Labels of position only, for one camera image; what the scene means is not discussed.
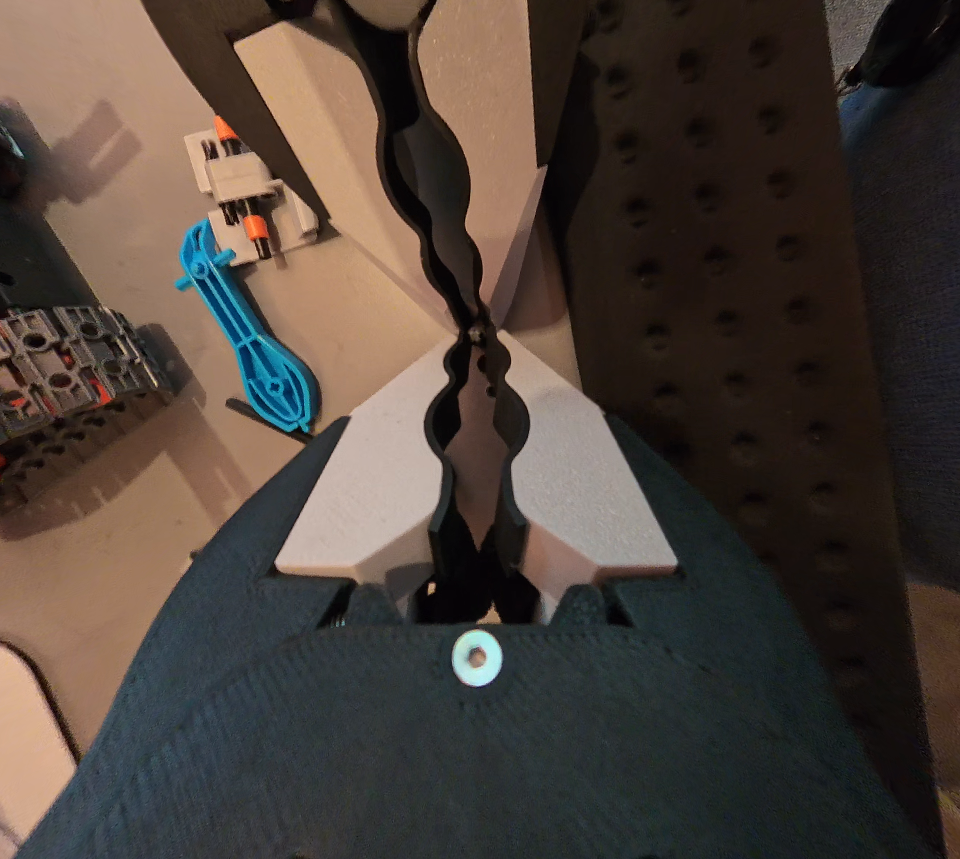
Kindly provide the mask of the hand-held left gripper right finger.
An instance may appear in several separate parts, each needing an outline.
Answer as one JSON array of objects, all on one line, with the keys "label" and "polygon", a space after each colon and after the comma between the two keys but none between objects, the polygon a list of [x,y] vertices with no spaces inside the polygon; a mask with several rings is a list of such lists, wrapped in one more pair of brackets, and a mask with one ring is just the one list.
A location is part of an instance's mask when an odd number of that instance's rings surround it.
[{"label": "hand-held left gripper right finger", "polygon": [[507,448],[494,548],[542,596],[679,565],[606,414],[510,334],[490,343],[493,426]]}]

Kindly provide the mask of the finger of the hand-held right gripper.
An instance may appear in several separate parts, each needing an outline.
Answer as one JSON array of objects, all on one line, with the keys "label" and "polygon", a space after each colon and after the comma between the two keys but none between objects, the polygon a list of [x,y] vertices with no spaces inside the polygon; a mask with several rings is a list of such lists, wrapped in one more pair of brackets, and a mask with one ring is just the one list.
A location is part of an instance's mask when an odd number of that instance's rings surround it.
[{"label": "finger of the hand-held right gripper", "polygon": [[438,325],[464,327],[456,285],[431,252],[426,207],[392,185],[388,118],[336,0],[237,40],[234,53],[333,228]]},{"label": "finger of the hand-held right gripper", "polygon": [[418,37],[426,98],[465,159],[479,299],[508,318],[541,201],[527,0],[437,0]]}]

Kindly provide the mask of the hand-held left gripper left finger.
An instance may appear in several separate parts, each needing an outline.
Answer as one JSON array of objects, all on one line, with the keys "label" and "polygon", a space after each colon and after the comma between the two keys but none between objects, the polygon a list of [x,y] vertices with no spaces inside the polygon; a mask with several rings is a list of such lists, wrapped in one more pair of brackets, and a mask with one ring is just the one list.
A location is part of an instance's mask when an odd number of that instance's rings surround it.
[{"label": "hand-held left gripper left finger", "polygon": [[464,520],[445,451],[463,382],[464,341],[446,339],[345,418],[277,571],[419,586],[462,570]]}]

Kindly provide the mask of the white block with orange pins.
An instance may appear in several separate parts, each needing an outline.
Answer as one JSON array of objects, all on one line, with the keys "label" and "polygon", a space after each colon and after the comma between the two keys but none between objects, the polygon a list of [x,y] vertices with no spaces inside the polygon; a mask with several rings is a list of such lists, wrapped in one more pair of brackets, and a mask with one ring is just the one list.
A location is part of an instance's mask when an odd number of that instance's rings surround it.
[{"label": "white block with orange pins", "polygon": [[313,245],[317,215],[220,120],[183,137],[198,192],[210,207],[219,252],[235,268],[274,260]]}]

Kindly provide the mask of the short black cross axle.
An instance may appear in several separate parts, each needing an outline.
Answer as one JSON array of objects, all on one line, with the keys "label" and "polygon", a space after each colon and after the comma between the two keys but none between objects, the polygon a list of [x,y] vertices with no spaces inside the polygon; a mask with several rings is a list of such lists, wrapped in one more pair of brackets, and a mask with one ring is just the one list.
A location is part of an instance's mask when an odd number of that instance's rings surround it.
[{"label": "short black cross axle", "polygon": [[309,444],[313,439],[314,435],[312,433],[305,433],[300,430],[287,431],[282,429],[282,427],[276,425],[268,419],[262,417],[248,402],[241,400],[235,397],[228,397],[224,406],[226,409],[238,415],[244,419],[252,421],[257,425],[266,428],[270,432],[280,433],[284,437],[293,440],[301,445]]}]

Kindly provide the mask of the blue plastic tool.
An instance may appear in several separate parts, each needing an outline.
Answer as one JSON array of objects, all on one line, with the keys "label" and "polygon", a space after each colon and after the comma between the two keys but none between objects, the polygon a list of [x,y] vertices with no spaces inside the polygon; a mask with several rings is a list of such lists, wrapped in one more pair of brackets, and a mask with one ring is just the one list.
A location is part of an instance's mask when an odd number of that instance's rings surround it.
[{"label": "blue plastic tool", "polygon": [[234,280],[234,251],[221,248],[209,218],[190,226],[174,288],[196,293],[234,355],[248,407],[284,434],[308,434],[321,405],[313,372],[269,333]]}]

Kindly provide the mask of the black perforated panel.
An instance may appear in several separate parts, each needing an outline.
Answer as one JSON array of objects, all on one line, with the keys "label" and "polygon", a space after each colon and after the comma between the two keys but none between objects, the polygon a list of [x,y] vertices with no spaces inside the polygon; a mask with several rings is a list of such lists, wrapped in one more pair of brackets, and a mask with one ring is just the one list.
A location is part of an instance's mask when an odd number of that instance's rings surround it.
[{"label": "black perforated panel", "polygon": [[823,0],[584,0],[547,177],[583,389],[678,577],[656,857],[941,857]]}]

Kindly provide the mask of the tracked toy robot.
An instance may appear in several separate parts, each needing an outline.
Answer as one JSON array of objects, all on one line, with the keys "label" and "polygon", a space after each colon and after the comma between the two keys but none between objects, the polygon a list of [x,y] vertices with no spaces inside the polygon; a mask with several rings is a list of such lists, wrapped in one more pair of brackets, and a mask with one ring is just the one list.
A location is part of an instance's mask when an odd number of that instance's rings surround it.
[{"label": "tracked toy robot", "polygon": [[164,410],[175,385],[147,337],[102,305],[33,202],[46,164],[2,103],[1,512],[18,512]]}]

